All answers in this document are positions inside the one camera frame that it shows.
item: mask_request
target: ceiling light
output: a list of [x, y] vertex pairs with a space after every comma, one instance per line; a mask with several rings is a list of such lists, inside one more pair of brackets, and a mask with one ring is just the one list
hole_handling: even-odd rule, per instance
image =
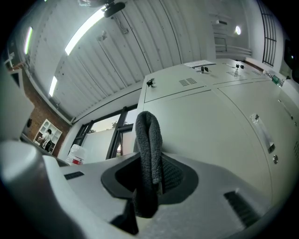
[[236, 27], [235, 27], [235, 32], [236, 32], [238, 35], [241, 34], [241, 29], [240, 29], [239, 26], [236, 26]]
[[28, 53], [28, 48], [29, 48], [29, 42], [32, 34], [32, 27], [29, 27], [27, 36], [26, 36], [26, 41], [25, 41], [25, 46], [24, 46], [24, 53], [27, 55]]
[[53, 93], [54, 93], [54, 90], [55, 90], [56, 83], [57, 83], [57, 79], [56, 79], [56, 77], [53, 77], [51, 87], [50, 87], [50, 91], [49, 91], [49, 94], [50, 94], [51, 97], [53, 97]]
[[67, 44], [65, 48], [65, 52], [67, 55], [71, 53], [73, 48], [76, 46], [80, 38], [88, 31], [89, 28], [91, 28], [98, 20], [104, 17], [104, 12], [101, 8], [97, 12], [95, 12], [90, 18], [87, 19], [86, 22], [78, 29], [78, 31], [75, 33], [75, 35], [71, 38], [70, 42]]

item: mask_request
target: folded cloth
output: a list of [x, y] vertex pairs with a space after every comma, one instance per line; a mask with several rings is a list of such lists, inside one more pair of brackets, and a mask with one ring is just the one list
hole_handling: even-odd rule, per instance
[[133, 193], [137, 216], [151, 218], [158, 209], [155, 185], [162, 181], [162, 136], [156, 117], [148, 111], [141, 112], [135, 123], [134, 152], [140, 152], [140, 182]]

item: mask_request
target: paper sheet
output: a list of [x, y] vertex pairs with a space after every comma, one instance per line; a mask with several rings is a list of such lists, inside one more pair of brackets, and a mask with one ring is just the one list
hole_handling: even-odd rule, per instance
[[206, 61], [206, 60], [184, 63], [184, 65], [189, 66], [189, 67], [197, 67], [197, 66], [204, 66], [204, 65], [215, 65], [215, 64], [216, 63], [209, 62], [209, 61]]

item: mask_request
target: sky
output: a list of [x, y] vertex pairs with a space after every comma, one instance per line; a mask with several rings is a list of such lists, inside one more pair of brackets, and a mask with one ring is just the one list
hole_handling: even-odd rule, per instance
[[[106, 130], [106, 129], [111, 129], [112, 123], [115, 122], [115, 121], [118, 121], [119, 117], [120, 117], [120, 114], [115, 115], [115, 116], [113, 116], [111, 118], [108, 118], [108, 119], [101, 120], [97, 123], [94, 123], [92, 129], [96, 130], [97, 132], [100, 132], [100, 131], [103, 131], [103, 130]], [[133, 123], [135, 123], [136, 117], [137, 117], [137, 109], [131, 110], [131, 111], [128, 112], [125, 121], [128, 124], [133, 124]]]

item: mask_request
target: cabinet handle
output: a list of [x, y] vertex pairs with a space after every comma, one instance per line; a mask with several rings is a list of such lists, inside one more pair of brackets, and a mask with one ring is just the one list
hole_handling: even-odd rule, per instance
[[263, 143], [267, 147], [268, 153], [269, 154], [272, 153], [273, 150], [275, 149], [275, 145], [274, 145], [271, 135], [268, 133], [265, 125], [263, 124], [262, 119], [256, 113], [252, 114], [250, 116], [250, 118], [256, 128], [256, 131], [257, 131], [261, 141], [263, 141]]
[[280, 102], [282, 104], [282, 106], [284, 107], [285, 111], [288, 113], [288, 115], [291, 117], [291, 119], [293, 120], [293, 116], [291, 114], [291, 112], [288, 110], [288, 108], [285, 106], [285, 104], [279, 99], [278, 102]]

